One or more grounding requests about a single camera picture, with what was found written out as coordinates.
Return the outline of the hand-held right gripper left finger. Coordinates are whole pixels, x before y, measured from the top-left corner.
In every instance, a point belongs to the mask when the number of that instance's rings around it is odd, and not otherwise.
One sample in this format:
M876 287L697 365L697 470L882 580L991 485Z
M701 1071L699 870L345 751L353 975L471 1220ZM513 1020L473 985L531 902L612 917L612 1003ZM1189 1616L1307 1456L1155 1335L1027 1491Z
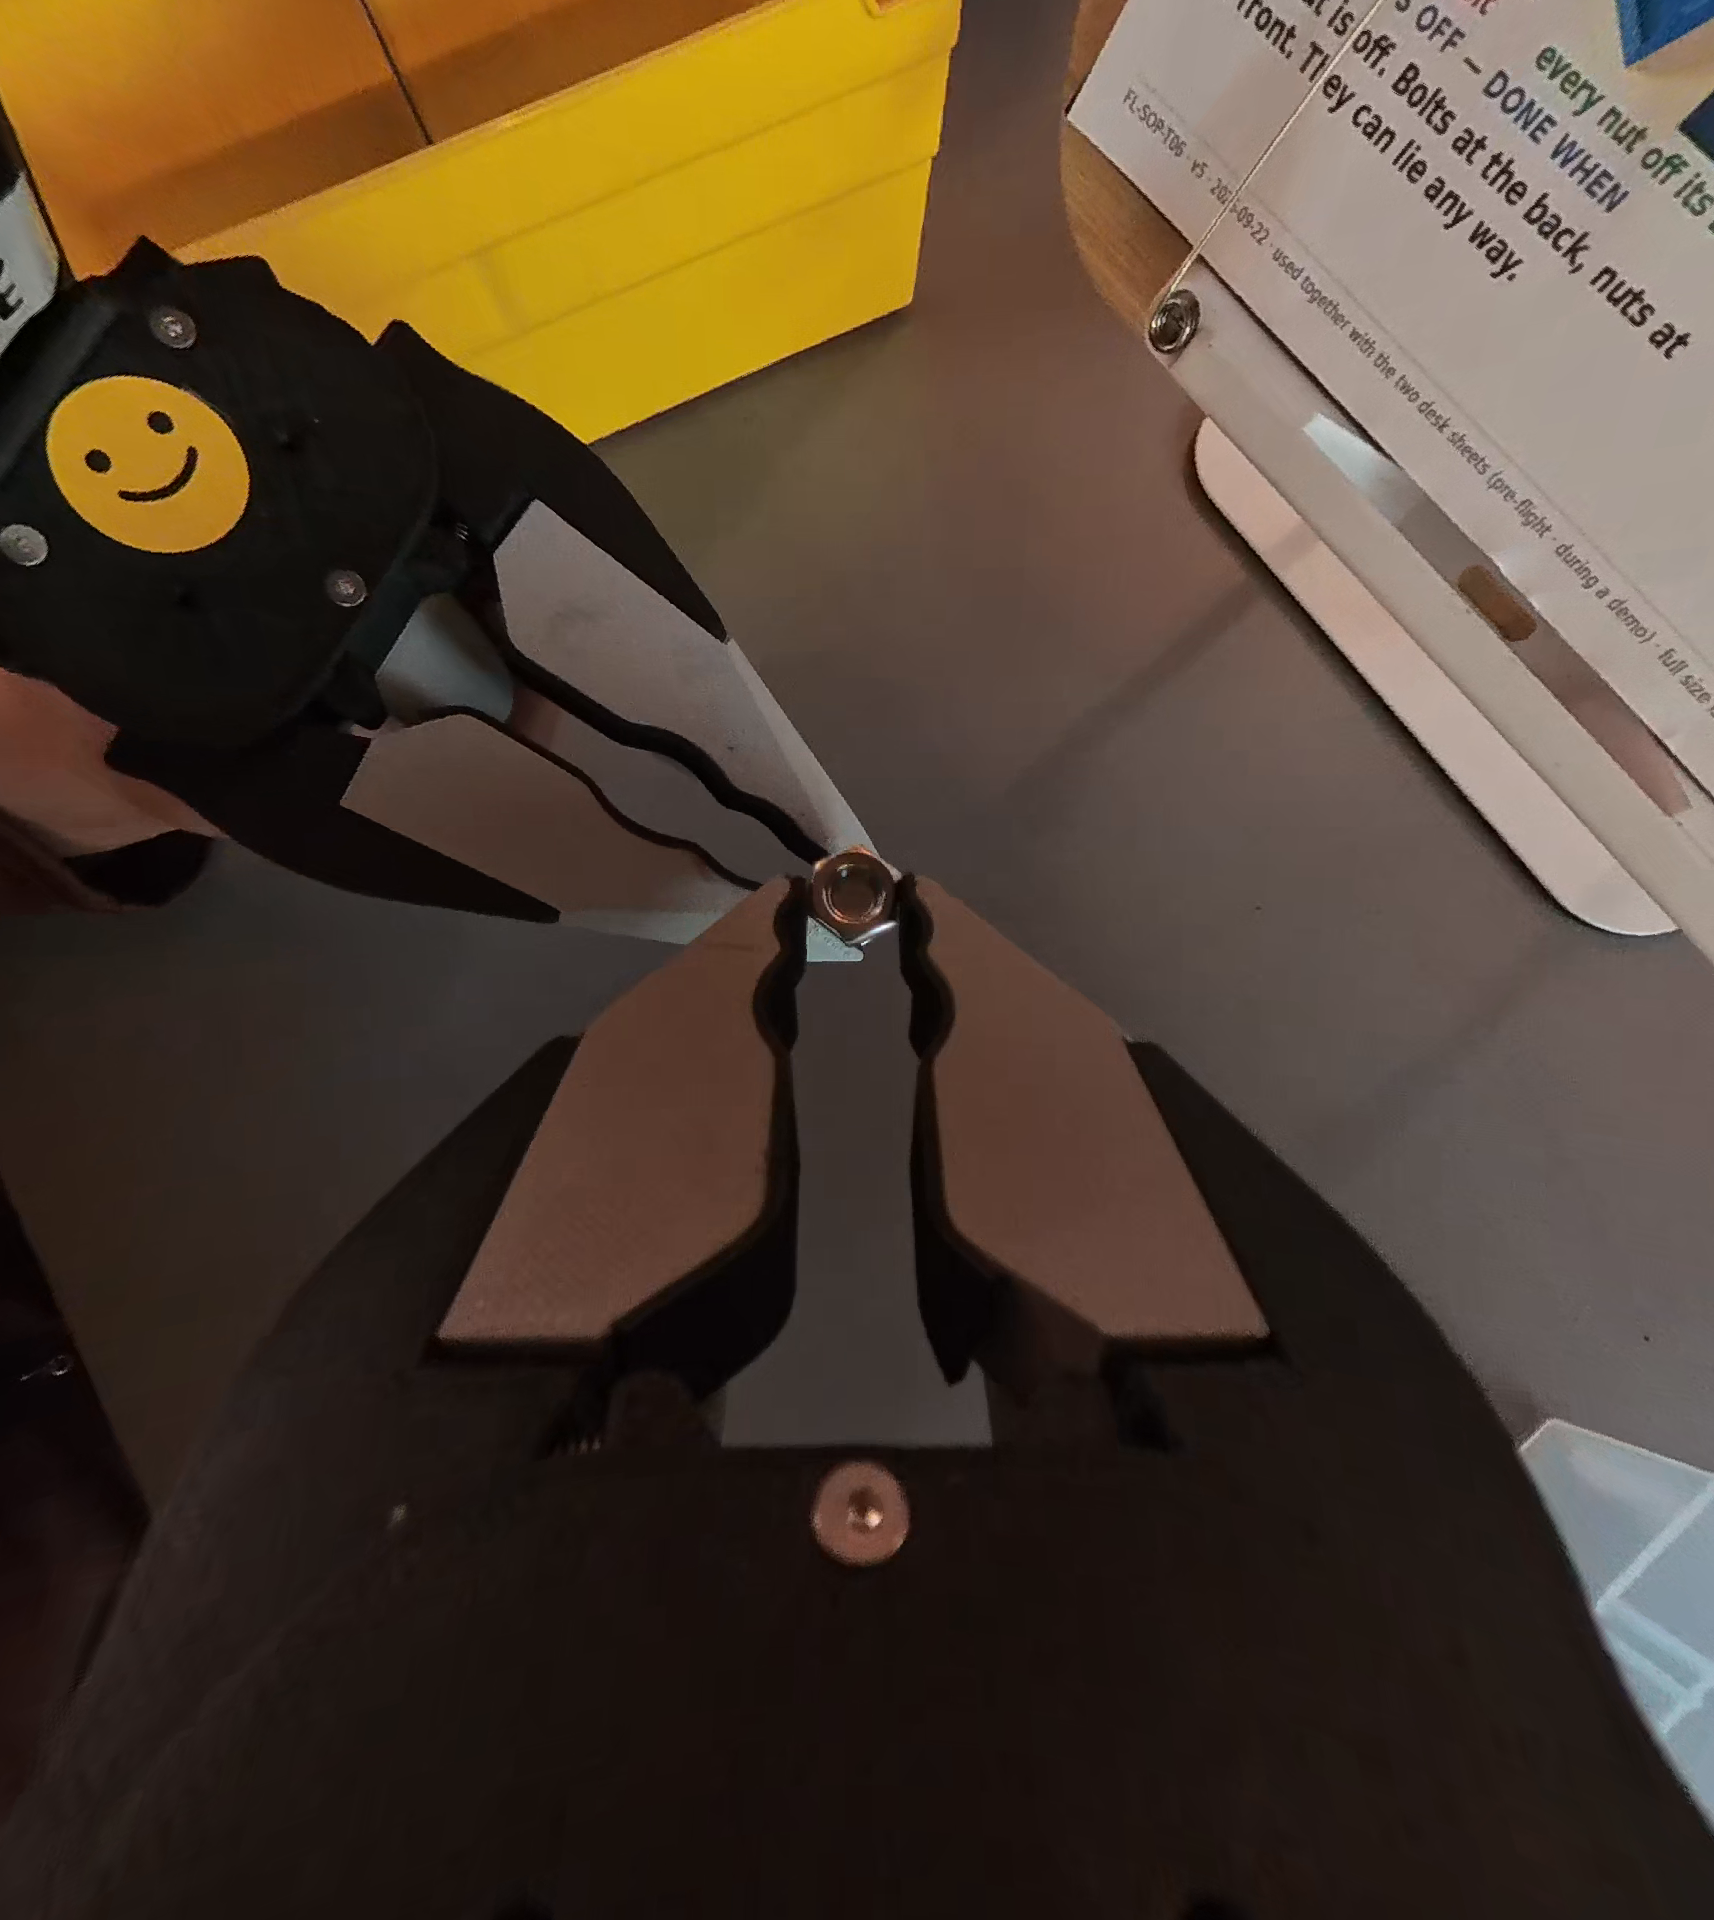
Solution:
M720 1395L797 1297L806 887L767 883L571 1049L437 1328L452 1365Z

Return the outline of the yellow plastic bin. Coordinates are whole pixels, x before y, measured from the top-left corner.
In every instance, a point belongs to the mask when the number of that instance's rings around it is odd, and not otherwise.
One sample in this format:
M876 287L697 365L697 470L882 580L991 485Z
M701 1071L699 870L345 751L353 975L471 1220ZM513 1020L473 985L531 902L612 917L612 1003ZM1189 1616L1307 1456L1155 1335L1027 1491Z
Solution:
M81 274L145 235L403 320L582 440L916 295L961 5L0 1Z

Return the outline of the silver hex nut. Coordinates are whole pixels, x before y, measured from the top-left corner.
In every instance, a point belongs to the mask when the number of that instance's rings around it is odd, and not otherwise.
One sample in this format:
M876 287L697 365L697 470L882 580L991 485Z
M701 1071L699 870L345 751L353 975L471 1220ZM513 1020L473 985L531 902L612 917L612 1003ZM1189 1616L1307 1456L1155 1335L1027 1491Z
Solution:
M855 926L842 924L833 919L827 909L823 909L822 889L829 875L838 868L855 866L859 870L869 870L878 885L878 911L870 922L861 922ZM880 932L893 928L897 919L897 885L899 875L893 866L872 851L870 847L846 847L842 851L831 851L825 857L816 860L812 879L810 879L810 906L812 921L827 938L835 938L842 947L865 947Z

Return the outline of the clear plastic compartment bin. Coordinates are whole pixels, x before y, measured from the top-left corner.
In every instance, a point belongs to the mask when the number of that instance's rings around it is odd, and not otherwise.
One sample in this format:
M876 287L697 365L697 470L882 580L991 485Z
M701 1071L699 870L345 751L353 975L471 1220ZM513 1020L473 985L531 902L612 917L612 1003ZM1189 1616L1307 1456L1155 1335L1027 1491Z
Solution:
M1518 1456L1598 1635L1714 1827L1714 1473L1562 1420Z

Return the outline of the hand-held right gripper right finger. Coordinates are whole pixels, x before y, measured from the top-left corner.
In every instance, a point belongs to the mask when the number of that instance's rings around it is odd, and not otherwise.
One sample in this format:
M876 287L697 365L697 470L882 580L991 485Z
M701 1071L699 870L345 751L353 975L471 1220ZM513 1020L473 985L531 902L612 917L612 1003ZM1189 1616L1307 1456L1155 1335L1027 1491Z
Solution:
M1255 1352L1270 1324L1125 1030L908 875L918 1309L946 1380L1014 1395L1127 1358Z

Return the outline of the person's left hand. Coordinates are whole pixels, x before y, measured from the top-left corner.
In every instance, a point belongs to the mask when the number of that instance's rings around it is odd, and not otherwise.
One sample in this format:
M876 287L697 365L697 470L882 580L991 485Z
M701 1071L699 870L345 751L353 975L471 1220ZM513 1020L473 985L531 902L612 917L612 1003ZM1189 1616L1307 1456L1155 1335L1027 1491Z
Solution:
M0 919L179 898L215 845L196 811L108 755L115 730L0 666Z

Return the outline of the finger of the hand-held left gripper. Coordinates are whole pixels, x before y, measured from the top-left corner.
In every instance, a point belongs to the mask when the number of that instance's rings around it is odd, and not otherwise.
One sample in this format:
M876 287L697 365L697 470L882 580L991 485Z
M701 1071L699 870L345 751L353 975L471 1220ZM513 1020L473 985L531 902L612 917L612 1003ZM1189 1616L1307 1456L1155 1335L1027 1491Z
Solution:
M680 563L661 589L533 500L464 593L430 596L390 647L385 728L462 708L584 770L622 760L633 791L684 772L703 791L699 841L742 872L876 851L742 645L690 596Z
M701 794L684 772L633 791L622 760L584 770L458 708L377 732L345 808L556 907L569 928L686 945L774 879L699 841Z

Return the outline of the printed instruction sheet board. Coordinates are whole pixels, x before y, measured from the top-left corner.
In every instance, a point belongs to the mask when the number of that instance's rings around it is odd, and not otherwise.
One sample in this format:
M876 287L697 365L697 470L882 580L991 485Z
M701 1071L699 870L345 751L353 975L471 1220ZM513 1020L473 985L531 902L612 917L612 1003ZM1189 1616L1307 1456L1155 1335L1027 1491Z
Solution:
M1714 3L1083 3L1147 346L1714 966Z

